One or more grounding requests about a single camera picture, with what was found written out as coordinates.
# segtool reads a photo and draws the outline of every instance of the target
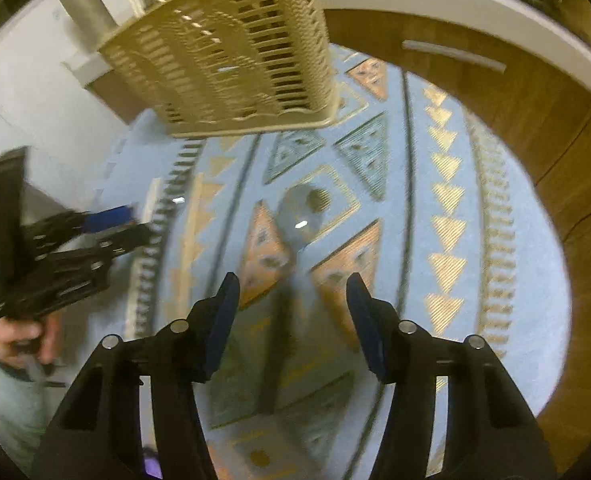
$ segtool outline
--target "beige plastic basket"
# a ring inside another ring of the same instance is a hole
[[[100,53],[176,137],[324,126],[338,107],[317,0],[167,0]]]

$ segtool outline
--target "blue object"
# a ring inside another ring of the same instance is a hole
[[[367,360],[367,366],[380,381],[384,381],[386,378],[384,341],[370,311],[371,301],[367,285],[362,281],[360,274],[354,272],[347,280],[347,306],[362,352]]]
[[[122,205],[88,215],[82,224],[82,231],[99,233],[112,227],[128,224],[132,220],[134,220],[133,210],[128,205]]]

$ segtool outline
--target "light blue carpet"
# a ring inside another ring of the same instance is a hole
[[[204,186],[193,301],[213,294],[230,270],[243,285],[223,366],[196,389],[221,478],[368,477],[392,388],[377,383],[355,348],[340,293],[353,270],[400,317],[435,335],[485,336],[535,413],[562,371],[569,285],[555,232],[520,164],[457,100],[423,79],[341,47],[332,54],[342,97],[336,124],[210,138],[194,168]],[[151,180],[170,174],[182,146],[145,112],[108,160],[95,207],[142,203]],[[280,253],[272,216],[285,191],[302,182],[325,189],[331,201],[322,232],[298,258],[294,350],[278,413],[259,416],[276,278],[256,236],[268,233]],[[188,270],[180,269],[187,211],[188,204],[180,207],[160,255],[150,311],[156,330],[175,317],[175,283]],[[88,305],[87,319],[83,306],[69,314],[72,373],[102,336],[123,333],[129,269],[129,258],[118,262],[111,290]],[[447,409],[448,386],[439,380],[438,387],[432,471]],[[150,421],[143,426],[150,440]]]

